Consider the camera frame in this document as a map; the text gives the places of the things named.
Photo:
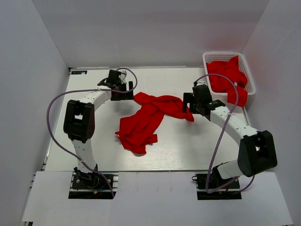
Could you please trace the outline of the red t shirt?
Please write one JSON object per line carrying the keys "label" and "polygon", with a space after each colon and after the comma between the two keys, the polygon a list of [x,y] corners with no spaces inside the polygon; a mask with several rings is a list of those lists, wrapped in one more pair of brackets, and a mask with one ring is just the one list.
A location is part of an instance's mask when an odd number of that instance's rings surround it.
{"label": "red t shirt", "polygon": [[146,154],[146,146],[158,141],[155,131],[164,116],[194,122],[192,114],[182,112],[183,101],[178,97],[170,95],[155,97],[139,92],[134,96],[134,101],[141,108],[134,115],[121,118],[119,131],[115,134],[123,148],[135,154]]}

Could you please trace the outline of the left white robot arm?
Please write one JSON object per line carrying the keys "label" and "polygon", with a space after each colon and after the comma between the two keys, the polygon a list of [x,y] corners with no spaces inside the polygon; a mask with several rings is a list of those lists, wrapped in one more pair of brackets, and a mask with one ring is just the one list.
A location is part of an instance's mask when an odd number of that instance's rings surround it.
{"label": "left white robot arm", "polygon": [[69,100],[66,107],[63,131],[71,140],[78,159],[77,170],[85,173],[83,182],[90,188],[99,184],[97,163],[94,160],[91,138],[95,131],[95,111],[107,101],[134,99],[135,81],[126,82],[127,68],[109,70],[95,91],[80,100]]}

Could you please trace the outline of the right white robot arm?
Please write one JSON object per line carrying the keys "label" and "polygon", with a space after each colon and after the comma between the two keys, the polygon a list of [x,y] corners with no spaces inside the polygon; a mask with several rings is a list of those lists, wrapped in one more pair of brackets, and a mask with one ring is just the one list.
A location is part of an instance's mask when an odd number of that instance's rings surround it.
{"label": "right white robot arm", "polygon": [[218,125],[238,144],[238,158],[214,167],[213,184],[222,188],[230,178],[252,177],[277,166],[272,134],[245,124],[230,113],[221,100],[213,100],[207,85],[197,85],[183,94],[183,112],[200,114]]}

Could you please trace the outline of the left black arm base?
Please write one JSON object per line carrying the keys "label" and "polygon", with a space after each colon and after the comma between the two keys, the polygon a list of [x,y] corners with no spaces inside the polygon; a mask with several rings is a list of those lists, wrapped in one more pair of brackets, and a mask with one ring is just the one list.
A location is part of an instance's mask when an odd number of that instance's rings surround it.
{"label": "left black arm base", "polygon": [[104,174],[104,176],[105,178],[93,172],[81,172],[75,167],[68,198],[112,200],[117,192],[118,174]]}

